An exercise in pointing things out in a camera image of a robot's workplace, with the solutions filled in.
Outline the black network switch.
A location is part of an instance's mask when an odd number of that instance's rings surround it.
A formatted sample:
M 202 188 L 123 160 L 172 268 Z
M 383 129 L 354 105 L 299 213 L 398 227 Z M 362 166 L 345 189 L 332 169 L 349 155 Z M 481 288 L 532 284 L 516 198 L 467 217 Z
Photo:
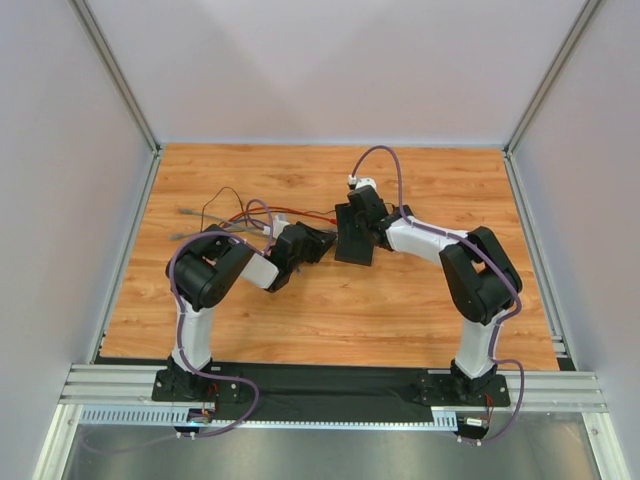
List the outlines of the black network switch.
M 350 243 L 336 242 L 334 259 L 338 262 L 370 267 L 373 263 L 374 246 L 369 238 L 357 227 L 358 234 Z

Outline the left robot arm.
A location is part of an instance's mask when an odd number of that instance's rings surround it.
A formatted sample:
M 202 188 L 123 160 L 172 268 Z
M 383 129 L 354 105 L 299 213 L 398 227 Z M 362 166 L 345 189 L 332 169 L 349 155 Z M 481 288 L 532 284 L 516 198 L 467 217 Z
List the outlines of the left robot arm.
M 337 235 L 302 222 L 285 224 L 265 253 L 212 225 L 186 242 L 166 267 L 176 300 L 176 342 L 156 374 L 155 401 L 211 402 L 218 382 L 210 347 L 215 307 L 242 278 L 274 293 L 302 264 L 319 262 Z

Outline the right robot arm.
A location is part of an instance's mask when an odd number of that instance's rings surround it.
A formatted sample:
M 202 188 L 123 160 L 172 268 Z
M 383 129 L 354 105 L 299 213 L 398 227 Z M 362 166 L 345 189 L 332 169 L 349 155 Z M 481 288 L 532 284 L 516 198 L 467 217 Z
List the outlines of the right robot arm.
M 492 230 L 452 230 L 418 220 L 406 205 L 388 209 L 371 185 L 351 190 L 337 204 L 335 259 L 369 266 L 376 247 L 409 254 L 442 268 L 463 319 L 451 377 L 460 396 L 496 375 L 495 347 L 502 323 L 521 309 L 522 280 Z

